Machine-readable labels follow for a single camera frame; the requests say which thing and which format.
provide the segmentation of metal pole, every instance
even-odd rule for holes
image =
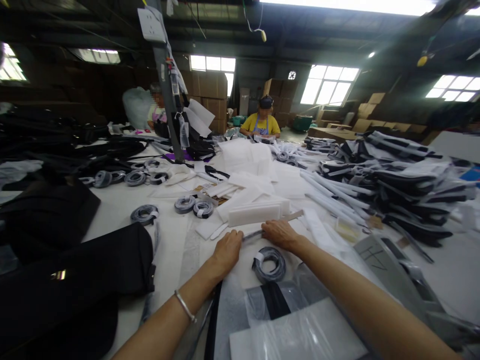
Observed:
[[[147,0],[147,4],[152,8],[157,9],[160,13],[162,12],[161,0]],[[183,163],[185,161],[184,151],[182,150],[177,134],[175,133],[174,119],[172,118],[172,113],[175,114],[177,112],[177,106],[175,105],[172,93],[172,82],[170,80],[169,67],[167,64],[167,44],[162,42],[152,42],[151,45],[153,48],[153,56],[155,56],[161,93],[165,103],[166,120],[170,132],[171,145],[173,146],[173,153],[175,154],[175,160]]]

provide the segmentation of hand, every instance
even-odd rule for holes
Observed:
[[[261,228],[264,231],[263,237],[265,239],[294,254],[299,245],[307,240],[305,237],[297,234],[285,220],[270,220],[262,224]]]
[[[239,261],[240,248],[242,247],[242,231],[232,230],[216,243],[215,251],[209,259],[211,270],[222,280]]]

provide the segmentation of electrical outlet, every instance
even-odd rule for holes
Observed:
[[[149,41],[166,43],[164,27],[154,14],[150,10],[144,8],[139,8],[137,10],[143,37]]]

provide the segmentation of ceiling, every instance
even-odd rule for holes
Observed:
[[[142,0],[10,3],[10,9],[0,9],[0,40],[11,45],[152,52],[151,45],[142,37],[137,16]],[[165,1],[162,12],[166,13]],[[446,21],[449,16],[441,12],[413,17],[274,4],[265,4],[262,12],[262,4],[252,0],[246,2],[246,14],[252,29],[258,27],[261,19],[266,42],[262,42],[259,32],[249,31],[241,0],[181,2],[174,7],[172,17],[164,15],[164,23],[174,51],[188,53],[193,51],[193,44],[205,44],[205,49],[219,52],[223,46],[236,47],[238,57],[258,54],[275,60],[302,58],[308,62],[318,52],[361,57],[370,52],[385,52],[390,57],[411,54],[418,58],[431,36],[435,38],[430,50],[442,61],[464,61],[480,47],[480,16],[459,16]]]

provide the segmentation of forearm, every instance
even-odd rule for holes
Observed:
[[[220,277],[207,261],[178,292],[192,314],[196,314]],[[147,322],[122,346],[114,360],[171,359],[175,349],[190,324],[190,318],[176,296],[170,297]]]
[[[240,134],[243,134],[245,136],[250,136],[252,133],[244,128],[240,128]]]
[[[365,277],[306,238],[298,244],[292,252],[335,296],[382,358],[459,359],[423,322]]]

